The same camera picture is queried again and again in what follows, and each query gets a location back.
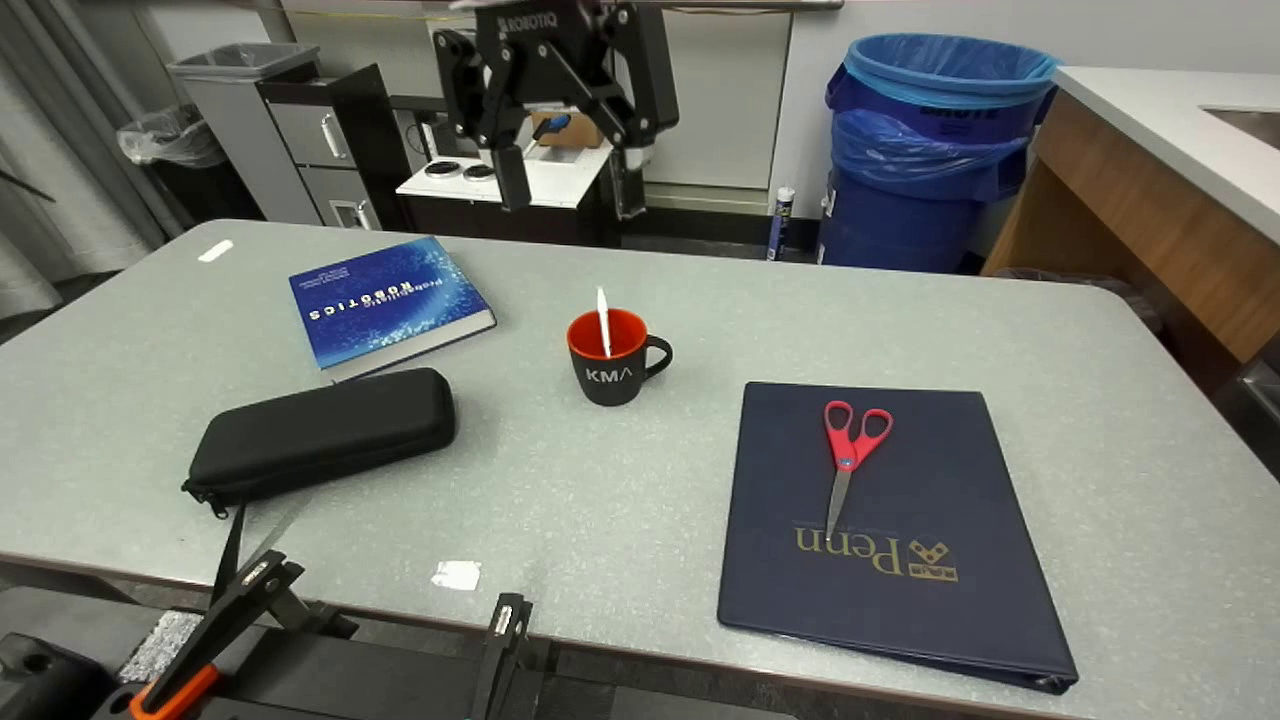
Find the binder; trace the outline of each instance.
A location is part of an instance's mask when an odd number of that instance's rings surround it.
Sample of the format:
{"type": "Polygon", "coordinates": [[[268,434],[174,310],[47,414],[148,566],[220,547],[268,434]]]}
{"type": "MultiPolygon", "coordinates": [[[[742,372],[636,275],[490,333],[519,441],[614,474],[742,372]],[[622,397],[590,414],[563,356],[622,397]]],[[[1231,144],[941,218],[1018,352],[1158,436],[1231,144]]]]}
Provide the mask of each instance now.
{"type": "Polygon", "coordinates": [[[1046,694],[1079,681],[979,392],[750,383],[718,616],[1046,694]],[[828,400],[897,417],[833,537],[828,400]]]}

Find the blue book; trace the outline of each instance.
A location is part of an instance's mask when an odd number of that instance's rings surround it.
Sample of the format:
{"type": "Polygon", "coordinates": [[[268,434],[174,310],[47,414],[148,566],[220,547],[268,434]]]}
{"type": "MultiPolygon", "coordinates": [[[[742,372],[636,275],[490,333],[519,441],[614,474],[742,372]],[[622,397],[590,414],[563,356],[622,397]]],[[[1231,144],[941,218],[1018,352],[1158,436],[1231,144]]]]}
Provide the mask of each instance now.
{"type": "Polygon", "coordinates": [[[1079,681],[979,392],[750,383],[721,623],[1046,694],[1079,681]],[[897,417],[833,537],[828,400],[897,417]]]}
{"type": "Polygon", "coordinates": [[[366,376],[494,329],[490,301],[438,239],[413,239],[288,275],[314,356],[333,379],[366,376]]]}

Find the black mug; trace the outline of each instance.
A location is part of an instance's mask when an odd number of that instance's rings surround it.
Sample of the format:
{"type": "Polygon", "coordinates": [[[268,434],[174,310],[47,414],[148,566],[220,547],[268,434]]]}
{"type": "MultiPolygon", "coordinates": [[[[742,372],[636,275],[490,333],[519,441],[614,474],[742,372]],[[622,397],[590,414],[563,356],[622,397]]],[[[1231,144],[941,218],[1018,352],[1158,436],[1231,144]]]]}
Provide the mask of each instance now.
{"type": "Polygon", "coordinates": [[[609,407],[636,400],[646,379],[661,376],[677,356],[670,341],[650,338],[646,320],[624,310],[609,310],[609,341],[614,356],[605,356],[600,314],[570,323],[571,376],[591,404],[609,407]]]}

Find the mug handle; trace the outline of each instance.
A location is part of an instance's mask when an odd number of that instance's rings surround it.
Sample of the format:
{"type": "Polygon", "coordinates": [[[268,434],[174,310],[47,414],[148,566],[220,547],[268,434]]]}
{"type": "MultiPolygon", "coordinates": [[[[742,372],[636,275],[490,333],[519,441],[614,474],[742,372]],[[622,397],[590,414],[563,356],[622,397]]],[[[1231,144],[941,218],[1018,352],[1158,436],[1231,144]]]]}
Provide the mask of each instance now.
{"type": "Polygon", "coordinates": [[[655,376],[673,366],[677,352],[673,352],[673,346],[661,341],[661,338],[650,338],[650,341],[646,341],[646,352],[650,352],[650,349],[661,349],[661,352],[666,352],[666,359],[655,359],[655,366],[646,370],[646,379],[655,379],[655,376]]]}

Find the red scissors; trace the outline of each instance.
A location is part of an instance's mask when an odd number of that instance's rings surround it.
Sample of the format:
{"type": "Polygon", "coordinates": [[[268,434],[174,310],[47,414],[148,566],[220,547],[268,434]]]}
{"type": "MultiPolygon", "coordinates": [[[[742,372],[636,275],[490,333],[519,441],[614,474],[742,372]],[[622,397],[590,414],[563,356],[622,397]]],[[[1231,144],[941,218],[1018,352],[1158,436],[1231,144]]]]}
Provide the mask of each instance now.
{"type": "Polygon", "coordinates": [[[837,482],[833,482],[833,502],[828,502],[828,537],[833,537],[840,523],[843,502],[847,502],[847,482],[887,441],[892,414],[864,407],[864,417],[857,419],[847,400],[828,400],[823,429],[828,429],[828,443],[833,443],[833,462],[837,462],[837,482]]]}

